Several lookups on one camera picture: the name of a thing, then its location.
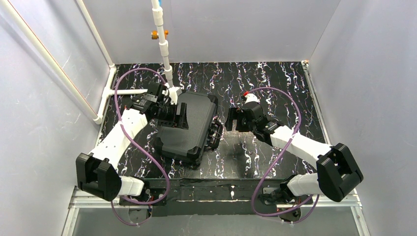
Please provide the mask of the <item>white pvc pipe pole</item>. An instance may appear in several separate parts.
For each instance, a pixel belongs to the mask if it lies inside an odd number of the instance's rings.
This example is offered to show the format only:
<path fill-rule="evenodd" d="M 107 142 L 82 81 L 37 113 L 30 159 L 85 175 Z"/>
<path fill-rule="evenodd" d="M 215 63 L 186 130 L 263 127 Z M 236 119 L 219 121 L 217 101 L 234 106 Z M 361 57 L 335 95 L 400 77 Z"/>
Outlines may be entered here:
<path fill-rule="evenodd" d="M 160 6 L 158 0 L 151 0 L 152 4 L 152 14 L 154 19 L 154 24 L 156 26 L 156 31 L 158 34 L 159 39 L 159 48 L 160 53 L 163 58 L 163 65 L 164 65 L 164 74 L 167 80 L 169 87 L 173 87 L 173 70 L 169 62 L 169 46 L 168 40 L 165 36 L 165 31 L 163 28 L 163 8 Z"/>

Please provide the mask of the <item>white pipe frame left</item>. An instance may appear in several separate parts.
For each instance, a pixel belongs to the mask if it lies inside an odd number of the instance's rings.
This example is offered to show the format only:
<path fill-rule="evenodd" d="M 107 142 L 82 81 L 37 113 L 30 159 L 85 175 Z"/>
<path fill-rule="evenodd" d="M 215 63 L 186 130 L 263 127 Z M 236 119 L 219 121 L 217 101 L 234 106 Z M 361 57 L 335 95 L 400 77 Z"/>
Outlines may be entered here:
<path fill-rule="evenodd" d="M 0 12 L 80 110 L 104 120 L 117 67 L 82 0 L 3 0 Z"/>

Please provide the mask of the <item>black poker set case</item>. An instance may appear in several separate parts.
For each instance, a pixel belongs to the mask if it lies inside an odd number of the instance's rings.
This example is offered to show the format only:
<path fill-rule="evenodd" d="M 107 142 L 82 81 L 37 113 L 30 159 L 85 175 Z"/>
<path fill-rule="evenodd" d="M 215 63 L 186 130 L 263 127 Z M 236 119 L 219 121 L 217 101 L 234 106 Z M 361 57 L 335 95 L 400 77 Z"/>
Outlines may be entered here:
<path fill-rule="evenodd" d="M 223 132 L 222 124 L 213 119 L 217 115 L 218 98 L 186 91 L 179 95 L 178 103 L 186 104 L 188 129 L 160 127 L 153 147 L 161 157 L 198 166 L 205 148 L 217 148 Z"/>

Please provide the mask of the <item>aluminium rail frame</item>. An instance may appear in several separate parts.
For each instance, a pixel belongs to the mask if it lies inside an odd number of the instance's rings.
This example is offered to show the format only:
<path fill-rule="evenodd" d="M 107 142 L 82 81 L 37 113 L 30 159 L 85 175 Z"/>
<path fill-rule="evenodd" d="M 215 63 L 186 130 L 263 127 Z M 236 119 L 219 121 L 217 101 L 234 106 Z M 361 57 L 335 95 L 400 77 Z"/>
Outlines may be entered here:
<path fill-rule="evenodd" d="M 313 105 L 308 61 L 177 63 L 130 68 L 103 101 L 112 130 L 76 159 L 77 185 L 111 208 L 291 213 L 321 197 L 340 202 L 363 181 L 349 148 L 306 132 Z"/>

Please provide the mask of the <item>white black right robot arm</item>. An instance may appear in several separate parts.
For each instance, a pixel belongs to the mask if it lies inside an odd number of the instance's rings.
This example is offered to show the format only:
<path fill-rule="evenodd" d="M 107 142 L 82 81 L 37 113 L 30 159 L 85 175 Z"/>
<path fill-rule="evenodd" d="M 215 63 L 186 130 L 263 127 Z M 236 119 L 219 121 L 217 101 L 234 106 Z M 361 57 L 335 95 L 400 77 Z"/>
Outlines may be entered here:
<path fill-rule="evenodd" d="M 306 161 L 316 169 L 314 174 L 292 175 L 270 194 L 261 196 L 267 201 L 291 201 L 302 195 L 325 195 L 340 202 L 364 179 L 350 149 L 338 143 L 334 146 L 319 143 L 293 131 L 283 123 L 268 118 L 258 102 L 248 102 L 242 108 L 230 108 L 225 127 L 251 132 L 261 142 L 280 148 Z"/>

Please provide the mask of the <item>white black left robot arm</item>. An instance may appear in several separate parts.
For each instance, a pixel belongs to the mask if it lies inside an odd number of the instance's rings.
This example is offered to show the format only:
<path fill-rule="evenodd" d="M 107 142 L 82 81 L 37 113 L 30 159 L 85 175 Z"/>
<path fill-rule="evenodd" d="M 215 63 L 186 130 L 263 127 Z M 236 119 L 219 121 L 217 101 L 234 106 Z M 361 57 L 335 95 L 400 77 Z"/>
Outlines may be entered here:
<path fill-rule="evenodd" d="M 179 87 L 150 83 L 146 92 L 117 105 L 120 118 L 110 133 L 90 153 L 80 153 L 76 159 L 78 188 L 109 202 L 119 196 L 140 196 L 145 183 L 119 175 L 119 160 L 149 121 L 188 129 L 187 104 L 178 102 L 181 94 Z"/>

